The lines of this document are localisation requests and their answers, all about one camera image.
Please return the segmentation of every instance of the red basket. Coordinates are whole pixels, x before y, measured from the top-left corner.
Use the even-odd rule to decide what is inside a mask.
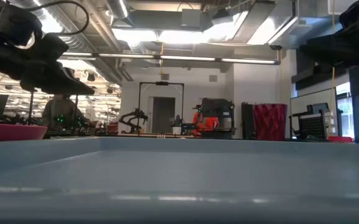
[[[283,141],[286,135],[287,105],[254,105],[254,125],[259,140]]]
[[[48,127],[0,124],[0,141],[42,139]]]
[[[330,141],[335,142],[353,142],[351,137],[329,136]]]

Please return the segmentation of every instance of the doorway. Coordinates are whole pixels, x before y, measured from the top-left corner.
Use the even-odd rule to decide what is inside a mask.
[[[172,120],[175,118],[175,98],[153,98],[153,133],[172,133]]]

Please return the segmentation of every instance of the ceiling light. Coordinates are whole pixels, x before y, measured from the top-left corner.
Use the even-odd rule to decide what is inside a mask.
[[[186,56],[170,56],[170,55],[161,55],[161,59],[172,59],[172,60],[199,60],[206,62],[213,62],[215,58],[211,57],[186,57]]]
[[[222,62],[253,63],[253,64],[261,64],[261,65],[274,65],[274,64],[276,64],[275,60],[257,60],[257,59],[241,59],[241,58],[223,58]]]
[[[94,57],[64,57],[67,60],[96,60]]]
[[[283,35],[295,22],[298,21],[298,17],[294,17],[287,25],[285,25],[276,35],[274,35],[269,41],[268,44],[272,44],[277,38]]]
[[[128,43],[142,41],[157,41],[157,35],[153,30],[133,30],[133,29],[112,29],[118,40]]]
[[[99,54],[100,57],[114,57],[114,58],[138,58],[138,59],[153,59],[153,55],[136,55],[136,54]]]
[[[63,53],[63,56],[76,56],[76,57],[92,56],[92,53],[65,52]]]
[[[107,88],[107,93],[112,94],[114,92],[114,89],[112,87]]]
[[[260,27],[255,31],[253,36],[247,42],[247,44],[261,45],[266,44],[270,38],[274,35],[275,31],[274,21],[268,17]]]
[[[88,77],[86,78],[89,82],[94,82],[95,81],[95,74],[94,73],[89,73]]]
[[[199,44],[208,41],[202,32],[182,30],[165,30],[161,33],[159,41],[167,44]]]

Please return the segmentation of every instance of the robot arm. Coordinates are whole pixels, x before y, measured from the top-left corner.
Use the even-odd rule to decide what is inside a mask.
[[[128,121],[125,121],[124,118],[133,116],[132,118],[129,118]],[[120,117],[120,119],[118,120],[118,122],[126,124],[128,126],[131,127],[131,131],[129,133],[139,133],[139,130],[142,128],[136,124],[133,124],[131,121],[134,119],[143,119],[143,124],[149,119],[145,113],[139,109],[135,109],[135,111],[130,112],[128,114],[124,114]]]

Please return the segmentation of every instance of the red bowl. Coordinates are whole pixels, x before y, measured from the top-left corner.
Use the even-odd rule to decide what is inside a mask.
[[[0,124],[0,141],[42,139],[47,129],[45,126]]]

